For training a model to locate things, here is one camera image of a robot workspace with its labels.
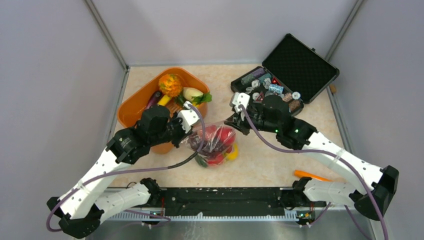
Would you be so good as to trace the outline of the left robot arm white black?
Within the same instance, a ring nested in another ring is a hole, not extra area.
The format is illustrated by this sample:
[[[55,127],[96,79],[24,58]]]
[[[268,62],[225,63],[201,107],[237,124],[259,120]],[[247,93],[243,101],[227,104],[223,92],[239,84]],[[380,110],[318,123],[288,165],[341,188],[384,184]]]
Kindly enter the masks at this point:
[[[115,133],[88,172],[65,194],[47,201],[49,214],[45,226],[54,229],[51,219],[57,216],[58,232],[76,239],[91,235],[105,220],[137,205],[154,207],[160,202],[159,187],[150,178],[120,192],[104,196],[113,180],[133,173],[132,166],[150,153],[152,147],[171,143],[178,147],[203,123],[199,110],[186,102],[184,108],[170,113],[165,106],[152,106],[133,125]]]

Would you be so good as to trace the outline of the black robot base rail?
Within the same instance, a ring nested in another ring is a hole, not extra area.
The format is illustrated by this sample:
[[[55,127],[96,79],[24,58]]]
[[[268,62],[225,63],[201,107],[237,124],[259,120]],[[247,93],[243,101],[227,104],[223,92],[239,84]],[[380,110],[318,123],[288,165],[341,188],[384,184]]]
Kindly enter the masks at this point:
[[[156,208],[167,217],[203,214],[206,217],[283,216],[296,208],[326,207],[287,187],[168,187],[140,208]]]

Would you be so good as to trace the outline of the red toy tomato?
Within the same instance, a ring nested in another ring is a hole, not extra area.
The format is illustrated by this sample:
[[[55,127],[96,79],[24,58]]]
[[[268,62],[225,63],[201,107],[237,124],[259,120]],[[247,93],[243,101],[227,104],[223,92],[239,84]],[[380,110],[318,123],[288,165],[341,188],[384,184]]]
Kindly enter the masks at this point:
[[[236,132],[231,127],[219,127],[216,136],[222,146],[231,146],[236,141]]]

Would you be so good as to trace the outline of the clear zip top bag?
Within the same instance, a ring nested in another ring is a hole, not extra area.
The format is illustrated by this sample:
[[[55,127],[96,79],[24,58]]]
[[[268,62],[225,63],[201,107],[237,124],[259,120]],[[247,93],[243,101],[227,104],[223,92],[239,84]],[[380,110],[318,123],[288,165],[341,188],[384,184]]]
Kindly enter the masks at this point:
[[[183,143],[187,148],[198,151],[194,159],[199,166],[217,167],[239,156],[236,137],[236,130],[223,122],[208,123],[205,129],[200,125],[194,128]]]

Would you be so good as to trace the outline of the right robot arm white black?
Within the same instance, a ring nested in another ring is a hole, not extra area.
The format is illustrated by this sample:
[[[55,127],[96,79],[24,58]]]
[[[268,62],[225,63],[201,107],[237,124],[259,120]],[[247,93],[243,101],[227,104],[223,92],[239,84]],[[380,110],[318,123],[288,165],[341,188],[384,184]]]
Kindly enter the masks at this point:
[[[310,202],[331,202],[354,207],[374,221],[382,221],[397,191],[399,171],[393,166],[380,167],[348,152],[329,140],[308,122],[291,115],[289,106],[277,95],[262,102],[250,100],[246,93],[233,94],[233,115],[225,124],[244,135],[250,131],[275,134],[279,146],[273,149],[285,154],[303,154],[343,177],[344,182],[322,181],[302,177],[293,183],[293,200],[299,206]]]

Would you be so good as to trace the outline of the dark toy grape bunch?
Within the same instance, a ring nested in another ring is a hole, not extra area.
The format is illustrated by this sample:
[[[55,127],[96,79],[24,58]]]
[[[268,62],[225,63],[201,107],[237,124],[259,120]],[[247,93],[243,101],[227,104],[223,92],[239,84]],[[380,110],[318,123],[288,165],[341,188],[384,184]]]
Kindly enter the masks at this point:
[[[201,143],[201,137],[199,135],[192,135],[188,139],[188,144],[193,150],[197,150]],[[199,151],[200,155],[211,158],[218,154],[222,154],[226,149],[225,145],[221,145],[218,137],[215,135],[209,140],[204,140],[203,146]]]

